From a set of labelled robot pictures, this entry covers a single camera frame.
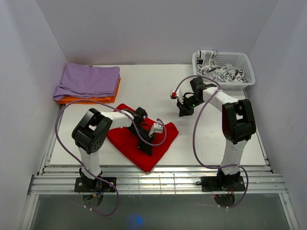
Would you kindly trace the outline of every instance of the white basket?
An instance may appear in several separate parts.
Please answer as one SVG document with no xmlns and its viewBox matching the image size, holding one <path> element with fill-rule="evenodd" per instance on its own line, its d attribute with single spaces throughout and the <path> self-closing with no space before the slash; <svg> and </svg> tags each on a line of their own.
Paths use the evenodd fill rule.
<svg viewBox="0 0 307 230">
<path fill-rule="evenodd" d="M 192 57 L 194 75 L 197 75 L 196 59 L 197 52 L 195 52 Z M 239 69 L 242 69 L 244 71 L 244 77 L 248 79 L 248 82 L 246 83 L 220 83 L 222 90 L 242 90 L 249 85 L 255 84 L 255 74 L 246 54 L 218 52 L 215 60 L 217 65 L 231 64 Z"/>
</svg>

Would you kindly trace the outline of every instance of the patterned fabric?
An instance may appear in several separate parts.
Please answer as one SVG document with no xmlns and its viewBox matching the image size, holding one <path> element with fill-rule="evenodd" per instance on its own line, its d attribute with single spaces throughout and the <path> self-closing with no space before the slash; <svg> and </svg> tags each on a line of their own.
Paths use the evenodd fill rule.
<svg viewBox="0 0 307 230">
<path fill-rule="evenodd" d="M 215 60 L 216 55 L 217 51 L 215 50 L 199 50 L 197 52 L 196 67 L 198 75 L 209 77 L 221 83 L 248 82 L 244 77 L 242 69 L 238 69 L 230 64 L 219 66 Z"/>
</svg>

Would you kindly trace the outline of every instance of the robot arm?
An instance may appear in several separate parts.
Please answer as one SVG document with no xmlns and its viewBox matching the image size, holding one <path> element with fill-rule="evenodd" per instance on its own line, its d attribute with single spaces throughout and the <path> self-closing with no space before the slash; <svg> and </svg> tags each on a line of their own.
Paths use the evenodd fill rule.
<svg viewBox="0 0 307 230">
<path fill-rule="evenodd" d="M 179 116 L 193 115 L 194 108 L 214 94 L 217 87 L 214 84 L 204 84 L 201 78 L 190 81 L 193 93 L 183 93 L 181 90 L 171 91 L 171 98 L 177 99 Z M 222 112 L 222 129 L 226 138 L 224 158 L 220 166 L 239 165 L 242 153 L 251 135 L 256 132 L 256 124 L 249 100 L 238 100 L 219 91 L 210 104 Z M 228 187 L 237 182 L 240 172 L 237 167 L 222 168 L 218 172 L 221 187 Z"/>
<path fill-rule="evenodd" d="M 101 181 L 95 179 L 90 175 L 86 169 L 88 169 L 95 176 L 102 177 L 102 171 L 99 165 L 98 150 L 102 147 L 107 133 L 109 130 L 120 127 L 128 127 L 128 129 L 135 135 L 136 130 L 132 124 L 132 118 L 137 126 L 137 129 L 142 136 L 148 142 L 154 139 L 155 133 L 162 133 L 163 127 L 154 123 L 150 131 L 145 130 L 141 124 L 147 113 L 142 108 L 138 108 L 136 111 L 122 110 L 120 112 L 99 112 L 92 108 L 72 132 L 72 138 L 75 140 L 75 144 L 78 146 L 82 162 L 85 166 L 80 168 L 79 173 L 83 184 L 91 191 L 97 191 L 101 188 Z M 151 152 L 151 146 L 145 144 L 141 140 L 138 143 L 140 148 L 145 153 Z"/>
</svg>

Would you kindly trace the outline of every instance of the red object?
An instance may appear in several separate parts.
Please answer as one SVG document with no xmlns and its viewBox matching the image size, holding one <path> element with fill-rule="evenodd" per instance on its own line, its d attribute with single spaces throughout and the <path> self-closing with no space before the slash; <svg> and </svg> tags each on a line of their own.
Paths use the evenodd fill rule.
<svg viewBox="0 0 307 230">
<path fill-rule="evenodd" d="M 130 109 L 131 111 L 134 111 L 125 104 L 120 104 L 117 109 Z M 151 127 L 154 121 L 147 118 L 144 123 L 148 124 Z M 140 149 L 137 148 L 137 143 L 139 139 L 134 136 L 127 128 L 112 129 L 108 132 L 107 138 L 122 154 L 124 154 L 136 166 L 138 166 L 144 172 L 149 172 L 163 157 L 163 155 L 168 150 L 169 146 L 172 144 L 173 140 L 177 137 L 179 133 L 173 123 L 168 123 L 166 125 L 166 130 L 167 136 L 165 142 L 159 146 L 152 146 L 152 156 L 148 156 L 146 153 L 142 152 Z M 160 143 L 163 138 L 164 131 L 163 133 L 156 133 L 155 139 L 153 140 L 153 144 Z"/>
<path fill-rule="evenodd" d="M 172 99 L 176 99 L 176 96 L 177 96 L 176 93 L 173 92 L 173 93 L 172 93 Z"/>
</svg>

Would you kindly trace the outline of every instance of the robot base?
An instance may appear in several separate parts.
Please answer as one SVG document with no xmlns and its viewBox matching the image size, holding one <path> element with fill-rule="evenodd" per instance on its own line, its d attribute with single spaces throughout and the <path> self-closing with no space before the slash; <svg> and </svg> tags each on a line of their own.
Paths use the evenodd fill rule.
<svg viewBox="0 0 307 230">
<path fill-rule="evenodd" d="M 116 187 L 116 177 L 102 177 L 102 179 L 109 181 L 110 183 L 112 183 L 115 187 Z M 115 189 L 113 187 L 111 187 L 109 184 L 102 182 L 102 190 L 104 190 L 104 193 L 112 193 L 115 192 Z M 76 179 L 76 183 L 75 183 L 75 189 L 74 191 L 76 193 L 97 193 L 100 190 L 93 192 L 92 190 L 90 190 L 88 187 L 86 187 L 84 185 L 84 183 L 82 182 L 81 177 L 78 177 Z"/>
<path fill-rule="evenodd" d="M 234 182 L 232 185 L 235 187 L 235 192 L 245 191 L 245 185 L 242 176 L 239 176 L 238 181 Z M 221 192 L 221 191 L 227 191 L 227 189 L 231 189 L 231 187 L 222 189 L 222 185 L 217 181 L 217 176 L 201 177 L 201 190 L 203 192 Z"/>
</svg>

